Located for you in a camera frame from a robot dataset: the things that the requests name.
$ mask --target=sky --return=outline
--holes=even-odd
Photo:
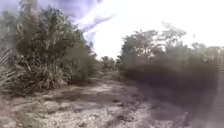
[[[18,8],[18,0],[1,0],[0,11]],[[39,0],[42,7],[61,9],[94,44],[99,57],[115,58],[122,37],[138,30],[162,29],[161,22],[187,31],[184,40],[196,40],[209,46],[224,44],[222,0]]]

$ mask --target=white sky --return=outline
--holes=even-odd
[[[135,30],[160,28],[161,21],[187,30],[190,43],[189,37],[195,33],[206,45],[223,45],[223,5],[222,0],[105,0],[86,19],[94,14],[117,14],[92,30],[96,32],[93,42],[97,55],[116,57],[122,37]]]

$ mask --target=dirt path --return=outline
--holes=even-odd
[[[5,117],[11,119],[11,125],[5,123],[2,127],[183,128],[186,125],[183,109],[145,97],[131,85],[135,83],[129,84],[103,80],[94,85],[72,86],[22,99],[19,105],[7,104],[4,109],[11,107],[12,115],[5,114]]]

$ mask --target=dense vegetation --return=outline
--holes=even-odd
[[[124,38],[120,70],[133,80],[182,91],[217,88],[221,47],[183,44],[186,32],[168,24],[168,30],[136,32]]]
[[[60,10],[40,10],[36,0],[21,0],[20,5],[17,14],[3,12],[0,19],[1,91],[27,95],[114,70],[154,86],[216,88],[223,48],[185,45],[186,32],[170,24],[164,24],[162,33],[126,36],[117,60],[105,56],[97,61],[82,31]]]
[[[60,10],[38,10],[35,0],[20,4],[18,15],[4,12],[0,20],[1,44],[10,51],[5,64],[10,71],[2,76],[10,80],[2,84],[4,91],[26,95],[94,74],[96,60],[91,47]]]

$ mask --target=bush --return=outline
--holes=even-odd
[[[32,2],[21,4],[17,17],[4,13],[0,20],[0,26],[10,30],[4,31],[0,41],[10,42],[14,54],[7,61],[13,77],[2,87],[27,95],[84,81],[94,74],[95,56],[81,30],[58,9],[37,11],[35,5],[30,6]]]

